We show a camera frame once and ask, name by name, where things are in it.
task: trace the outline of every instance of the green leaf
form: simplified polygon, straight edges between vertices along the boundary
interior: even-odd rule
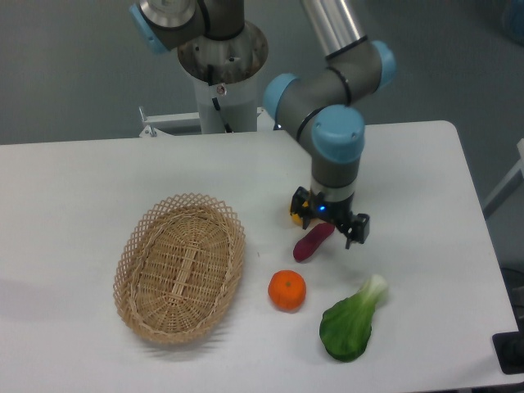
[[[386,280],[373,275],[352,297],[324,311],[320,340],[334,359],[350,362],[366,351],[375,307],[386,291]]]

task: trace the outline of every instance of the wicker basket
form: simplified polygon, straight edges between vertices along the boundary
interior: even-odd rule
[[[184,194],[138,222],[115,275],[118,314],[140,337],[183,343],[223,316],[242,274],[245,237],[231,208]]]

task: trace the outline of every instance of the gray floor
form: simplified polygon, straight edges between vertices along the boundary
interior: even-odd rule
[[[174,54],[153,56],[130,0],[4,0],[0,12],[0,144],[133,138],[151,115],[196,110]],[[504,0],[355,0],[399,73],[358,103],[369,124],[448,120],[459,132],[480,200],[518,159],[524,138],[524,47],[504,35]],[[246,0],[266,34],[264,86],[282,72],[324,67],[298,0]],[[391,154],[401,155],[402,151]],[[524,187],[488,221],[502,265],[524,269]]]

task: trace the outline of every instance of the red sweet potato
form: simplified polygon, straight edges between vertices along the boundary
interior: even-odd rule
[[[335,226],[330,223],[321,223],[311,229],[311,231],[300,239],[293,249],[293,256],[297,262],[307,260],[335,231]]]

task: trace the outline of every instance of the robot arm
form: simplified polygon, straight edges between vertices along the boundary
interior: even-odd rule
[[[369,217],[351,209],[365,124],[350,105],[393,79],[395,58],[384,43],[368,41],[350,0],[301,3],[327,68],[310,80],[278,76],[265,91],[264,107],[312,157],[309,191],[298,188],[291,212],[303,219],[304,228],[315,217],[334,224],[349,248],[364,243],[369,231]],[[263,34],[244,21],[243,0],[140,0],[130,11],[154,52],[178,47],[186,71],[210,86],[250,78],[267,57]],[[243,115],[239,108],[230,120]]]
[[[278,76],[265,91],[264,107],[312,158],[310,189],[298,188],[291,212],[304,228],[315,217],[334,224],[350,248],[366,240],[369,217],[351,210],[365,125],[349,105],[390,83],[395,58],[384,43],[368,41],[348,0],[301,2],[327,68],[311,80]]]

